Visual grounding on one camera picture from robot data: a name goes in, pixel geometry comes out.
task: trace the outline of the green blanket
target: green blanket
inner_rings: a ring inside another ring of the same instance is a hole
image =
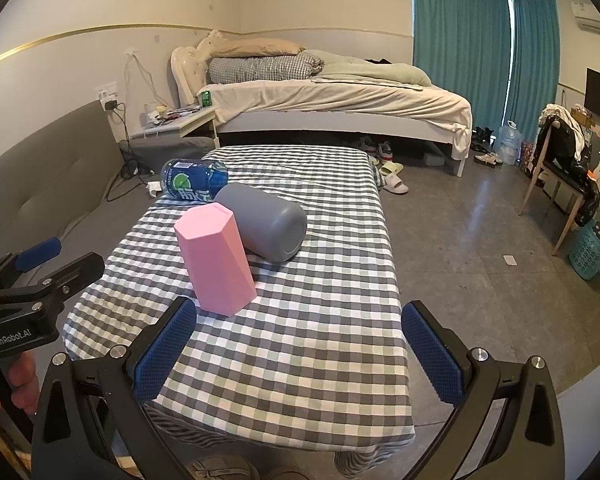
[[[398,83],[431,86],[431,79],[417,66],[406,63],[375,64],[364,59],[338,56],[323,50],[305,50],[324,60],[324,68],[318,77],[355,80],[357,77],[396,81]]]

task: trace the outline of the pink vase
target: pink vase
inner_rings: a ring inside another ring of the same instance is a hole
[[[233,316],[256,299],[232,211],[218,203],[192,207],[174,227],[200,308]]]

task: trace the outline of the wall outlet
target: wall outlet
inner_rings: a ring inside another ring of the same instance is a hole
[[[118,99],[118,84],[114,81],[113,83],[106,83],[104,85],[96,86],[96,99],[100,101],[102,109],[107,101]]]

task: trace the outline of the metal screw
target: metal screw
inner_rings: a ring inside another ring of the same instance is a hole
[[[542,359],[540,356],[538,355],[534,355],[531,358],[531,364],[535,367],[538,368],[539,370],[541,370],[542,368],[544,368],[544,359]]]
[[[126,346],[124,345],[115,345],[110,351],[109,355],[114,359],[121,358],[126,353]]]
[[[62,352],[59,352],[58,354],[54,355],[54,358],[51,359],[51,362],[53,364],[55,364],[56,366],[61,365],[65,361],[66,361],[66,355],[63,354]]]
[[[476,361],[486,361],[489,358],[489,353],[484,348],[474,348],[471,350],[471,356]]]

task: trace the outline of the lime image on label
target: lime image on label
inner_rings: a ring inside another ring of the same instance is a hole
[[[173,177],[173,187],[175,189],[191,189],[191,183],[186,173],[179,173]]]

